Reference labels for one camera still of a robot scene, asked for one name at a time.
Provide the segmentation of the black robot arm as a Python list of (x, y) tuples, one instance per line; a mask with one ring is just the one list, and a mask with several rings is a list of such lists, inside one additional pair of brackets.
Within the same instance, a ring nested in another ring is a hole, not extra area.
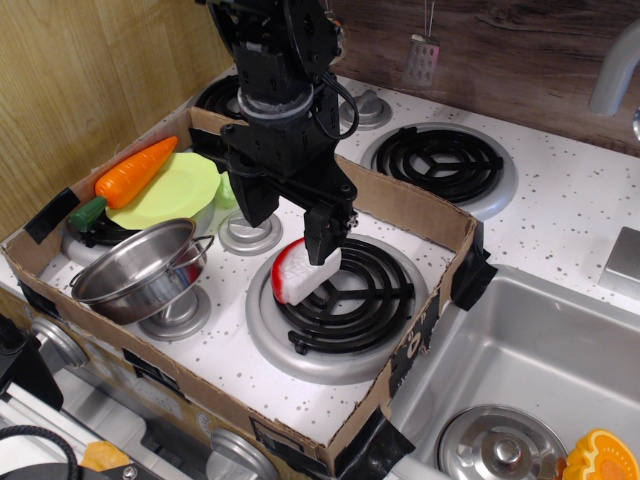
[(230, 183), (253, 226), (281, 198), (304, 210), (309, 261), (324, 264), (354, 225), (357, 189), (335, 158), (339, 103), (353, 97), (331, 72), (341, 55), (342, 28), (317, 1), (209, 1), (218, 33), (239, 79), (244, 125), (221, 128)]

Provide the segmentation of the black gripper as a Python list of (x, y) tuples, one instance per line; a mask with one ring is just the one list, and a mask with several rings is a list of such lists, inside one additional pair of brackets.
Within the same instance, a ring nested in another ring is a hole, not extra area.
[(314, 102), (297, 117), (247, 118), (226, 124), (230, 183), (251, 227), (267, 220), (284, 197), (305, 210), (304, 239), (309, 262), (321, 266), (356, 225), (357, 188), (338, 166), (340, 118), (336, 102)]

